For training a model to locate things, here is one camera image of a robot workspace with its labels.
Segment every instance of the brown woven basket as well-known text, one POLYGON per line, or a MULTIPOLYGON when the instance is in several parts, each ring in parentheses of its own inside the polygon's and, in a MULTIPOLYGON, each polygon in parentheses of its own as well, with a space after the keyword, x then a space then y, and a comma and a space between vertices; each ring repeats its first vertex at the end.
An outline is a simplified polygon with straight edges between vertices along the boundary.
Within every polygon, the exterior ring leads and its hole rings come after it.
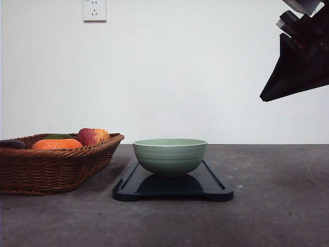
MULTIPOLYGON (((27 148, 50 134, 22 138, 27 148)), ((54 195, 72 192, 107 166, 124 136, 77 149, 0 149, 0 193, 54 195)))

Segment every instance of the orange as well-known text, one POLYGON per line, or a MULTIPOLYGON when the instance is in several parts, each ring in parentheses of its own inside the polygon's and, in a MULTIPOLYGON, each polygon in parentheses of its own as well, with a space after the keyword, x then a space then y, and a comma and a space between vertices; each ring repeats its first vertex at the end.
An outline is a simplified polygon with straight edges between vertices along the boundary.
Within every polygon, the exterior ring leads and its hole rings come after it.
POLYGON ((44 139, 33 144, 32 149, 61 149, 82 148, 82 144, 75 139, 44 139))

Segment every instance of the green bowl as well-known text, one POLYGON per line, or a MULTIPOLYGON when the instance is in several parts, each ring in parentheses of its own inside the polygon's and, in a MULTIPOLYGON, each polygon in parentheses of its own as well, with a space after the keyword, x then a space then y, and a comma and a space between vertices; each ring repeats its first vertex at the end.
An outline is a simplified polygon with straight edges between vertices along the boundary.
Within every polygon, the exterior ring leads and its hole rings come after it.
POLYGON ((133 143, 141 166, 154 174, 177 177, 196 169, 202 162, 207 142, 194 139, 151 139, 133 143))

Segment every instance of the gray tabletop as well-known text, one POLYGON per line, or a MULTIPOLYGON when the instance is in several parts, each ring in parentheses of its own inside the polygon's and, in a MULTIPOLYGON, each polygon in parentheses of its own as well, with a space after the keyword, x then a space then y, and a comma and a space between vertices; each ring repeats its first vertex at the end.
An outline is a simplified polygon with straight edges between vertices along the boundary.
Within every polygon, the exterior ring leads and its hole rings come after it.
POLYGON ((116 201, 136 164, 120 145, 72 193, 0 195, 2 246, 329 246, 329 145, 208 145, 206 160, 232 201, 116 201))

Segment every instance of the black tray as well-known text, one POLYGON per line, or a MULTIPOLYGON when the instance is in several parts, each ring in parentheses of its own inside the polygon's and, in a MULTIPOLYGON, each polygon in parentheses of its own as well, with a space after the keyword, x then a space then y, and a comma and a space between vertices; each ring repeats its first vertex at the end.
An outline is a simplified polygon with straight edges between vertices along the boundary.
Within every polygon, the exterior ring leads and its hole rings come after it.
POLYGON ((204 197, 223 202, 233 199, 233 189, 215 176, 205 161, 194 171, 175 178, 159 177, 137 163, 113 189, 113 198, 118 201, 159 197, 204 197))

